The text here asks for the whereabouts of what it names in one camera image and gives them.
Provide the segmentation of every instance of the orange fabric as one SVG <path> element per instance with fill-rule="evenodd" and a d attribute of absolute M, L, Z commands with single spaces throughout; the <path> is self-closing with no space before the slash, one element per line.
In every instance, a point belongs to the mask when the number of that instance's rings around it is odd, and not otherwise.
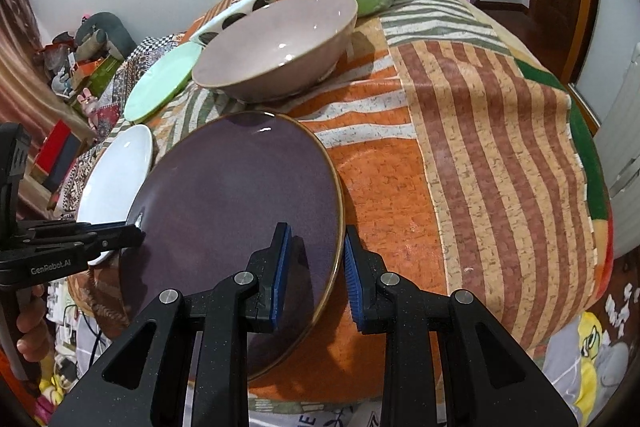
<path fill-rule="evenodd" d="M 0 351 L 0 376 L 2 376 L 4 381 L 7 383 L 12 393 L 14 393 L 17 399 L 20 400 L 20 403 L 29 413 L 29 416 L 33 416 L 36 407 L 36 399 L 27 393 L 22 384 L 15 379 L 14 374 L 11 372 L 9 361 L 2 351 Z"/>
<path fill-rule="evenodd" d="M 187 42 L 191 38 L 191 36 L 202 27 L 203 24 L 204 24 L 204 16 L 200 17 L 199 19 L 196 20 L 196 22 L 194 22 L 191 26 L 189 26 L 189 29 L 182 36 L 182 39 L 180 40 L 180 44 L 184 44 L 185 42 Z"/>
<path fill-rule="evenodd" d="M 347 223 L 357 223 L 364 247 L 377 251 L 389 270 L 420 288 L 446 293 L 438 226 L 417 141 L 379 140 L 328 151 L 348 187 Z M 420 263 L 415 262 L 418 256 Z M 311 334 L 288 359 L 250 382 L 250 392 L 332 403 L 382 395 L 385 336 L 360 335 L 347 308 L 340 273 Z"/>
<path fill-rule="evenodd" d="M 595 300 L 600 300 L 609 286 L 611 280 L 611 274 L 613 273 L 613 214 L 611 212 L 611 204 L 609 203 L 609 228 L 607 229 L 607 254 L 604 265 L 602 266 L 602 274 L 600 277 L 600 284 L 598 285 L 598 292 L 596 293 Z"/>

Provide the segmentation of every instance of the human hand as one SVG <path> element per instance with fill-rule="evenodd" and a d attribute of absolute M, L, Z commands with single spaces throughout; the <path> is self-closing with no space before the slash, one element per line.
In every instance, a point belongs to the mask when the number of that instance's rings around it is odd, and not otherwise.
<path fill-rule="evenodd" d="M 40 297 L 44 293 L 44 286 L 34 286 L 32 293 L 37 299 L 33 299 L 23 311 L 20 312 L 16 325 L 24 336 L 18 341 L 18 351 L 27 362 L 39 362 L 44 359 L 51 348 L 51 339 L 44 316 L 47 313 L 47 305 Z"/>

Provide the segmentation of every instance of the black cable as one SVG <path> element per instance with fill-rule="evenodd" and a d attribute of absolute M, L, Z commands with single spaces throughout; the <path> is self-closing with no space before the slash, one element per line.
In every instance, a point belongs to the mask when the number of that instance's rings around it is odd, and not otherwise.
<path fill-rule="evenodd" d="M 86 324 L 86 327 L 87 327 L 87 328 L 89 328 L 89 331 L 91 331 L 91 332 L 92 332 L 92 335 L 93 335 L 96 339 L 100 340 L 100 343 L 101 343 L 102 345 L 104 345 L 104 341 L 102 341 L 102 340 L 100 339 L 100 328 L 98 328 L 98 333 L 96 333 L 96 332 L 94 331 L 94 328 L 92 328 L 92 327 L 91 327 L 91 324 L 89 324 L 89 319 L 88 319 L 88 318 L 86 318 L 86 315 L 85 315 L 84 313 L 82 313 L 82 318 L 84 318 L 84 323 Z"/>
<path fill-rule="evenodd" d="M 77 304 L 69 304 L 69 305 L 65 306 L 65 310 L 62 312 L 62 325 L 63 325 L 63 327 L 65 326 L 65 323 L 66 323 L 66 311 L 69 308 L 78 308 L 78 305 Z"/>
<path fill-rule="evenodd" d="M 89 368 L 94 365 L 95 360 L 95 352 L 98 351 L 98 343 L 100 341 L 100 337 L 102 336 L 102 330 L 98 329 L 98 335 L 95 337 L 94 349 L 91 350 L 91 358 L 89 359 Z"/>

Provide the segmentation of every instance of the plush toy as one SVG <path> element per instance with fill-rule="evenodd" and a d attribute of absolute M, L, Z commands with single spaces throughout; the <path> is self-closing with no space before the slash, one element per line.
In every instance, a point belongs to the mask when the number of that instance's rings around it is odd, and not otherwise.
<path fill-rule="evenodd" d="M 54 375 L 55 360 L 52 354 L 45 357 L 40 362 L 42 377 L 38 385 L 40 396 L 36 399 L 34 419 L 38 425 L 46 426 L 51 420 L 51 416 L 62 402 L 65 390 L 60 386 L 59 380 Z"/>
<path fill-rule="evenodd" d="M 120 61 L 126 60 L 136 48 L 129 32 L 120 19 L 113 13 L 101 12 L 91 15 L 76 32 L 76 46 L 81 46 L 87 35 L 93 35 L 96 30 L 104 30 L 107 34 L 106 47 L 110 55 Z"/>
<path fill-rule="evenodd" d="M 89 121 L 89 126 L 95 130 L 98 127 L 98 99 L 85 87 L 82 94 L 78 95 L 78 102 L 80 102 L 82 114 L 84 114 Z"/>
<path fill-rule="evenodd" d="M 71 79 L 68 73 L 66 73 L 65 68 L 62 68 L 58 71 L 58 74 L 53 77 L 51 90 L 58 96 L 69 98 L 72 91 Z"/>
<path fill-rule="evenodd" d="M 97 55 L 107 45 L 107 33 L 104 30 L 96 30 L 87 35 L 78 49 L 76 49 L 76 61 L 84 62 L 97 58 Z"/>

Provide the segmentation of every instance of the striped blanket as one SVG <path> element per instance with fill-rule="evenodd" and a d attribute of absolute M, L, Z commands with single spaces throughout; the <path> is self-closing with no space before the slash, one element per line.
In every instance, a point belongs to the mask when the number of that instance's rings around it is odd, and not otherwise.
<path fill-rule="evenodd" d="M 606 286 L 608 214 L 597 156 L 574 141 L 569 95 L 528 80 L 525 66 L 460 0 L 396 0 L 358 21 L 328 80 L 266 108 L 321 140 L 344 182 L 348 223 L 388 269 L 436 293 L 470 289 L 534 354 Z M 146 122 L 156 162 L 244 108 L 189 83 Z M 129 126 L 119 121 L 101 147 Z M 117 255 L 69 282 L 107 335 L 127 324 Z M 384 338 L 357 334 L 339 283 L 318 325 L 252 381 L 252 393 L 332 403 L 378 396 L 383 357 Z M 443 400 L 442 382 L 438 392 Z"/>

